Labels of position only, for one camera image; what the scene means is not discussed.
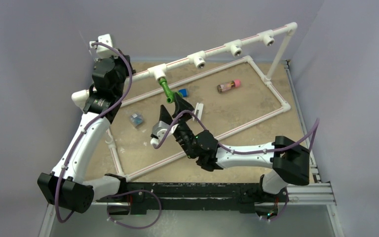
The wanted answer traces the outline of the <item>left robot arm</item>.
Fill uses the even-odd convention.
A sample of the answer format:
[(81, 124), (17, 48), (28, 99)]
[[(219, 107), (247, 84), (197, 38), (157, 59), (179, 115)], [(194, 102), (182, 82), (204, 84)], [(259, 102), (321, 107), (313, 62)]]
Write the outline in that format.
[(96, 200), (109, 196), (116, 202), (127, 197), (127, 188), (114, 176), (90, 184), (84, 176), (100, 139), (113, 122), (124, 93), (126, 78), (135, 73), (128, 55), (98, 59), (93, 84), (85, 100), (79, 127), (61, 160), (50, 173), (41, 173), (37, 184), (47, 202), (72, 212), (84, 213)]

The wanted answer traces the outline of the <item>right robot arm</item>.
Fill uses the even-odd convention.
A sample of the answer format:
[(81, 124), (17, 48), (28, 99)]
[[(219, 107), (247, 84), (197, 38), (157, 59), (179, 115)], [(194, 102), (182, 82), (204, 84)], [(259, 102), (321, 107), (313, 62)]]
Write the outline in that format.
[(195, 118), (194, 107), (174, 93), (175, 111), (171, 115), (160, 107), (159, 121), (152, 128), (151, 145), (159, 149), (166, 138), (173, 135), (185, 155), (195, 159), (202, 169), (212, 172), (232, 167), (264, 167), (271, 171), (260, 180), (257, 194), (269, 201), (287, 185), (309, 185), (310, 150), (285, 136), (256, 146), (225, 146), (213, 134), (203, 129), (195, 135), (187, 121)]

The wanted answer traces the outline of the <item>green plastic water faucet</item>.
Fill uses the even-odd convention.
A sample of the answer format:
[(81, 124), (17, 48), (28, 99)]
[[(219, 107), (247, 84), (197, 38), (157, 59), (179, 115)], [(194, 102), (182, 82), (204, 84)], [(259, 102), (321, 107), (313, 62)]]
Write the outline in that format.
[(165, 77), (161, 77), (158, 80), (159, 85), (162, 87), (167, 103), (173, 103), (174, 102), (174, 92), (169, 88), (167, 79)]

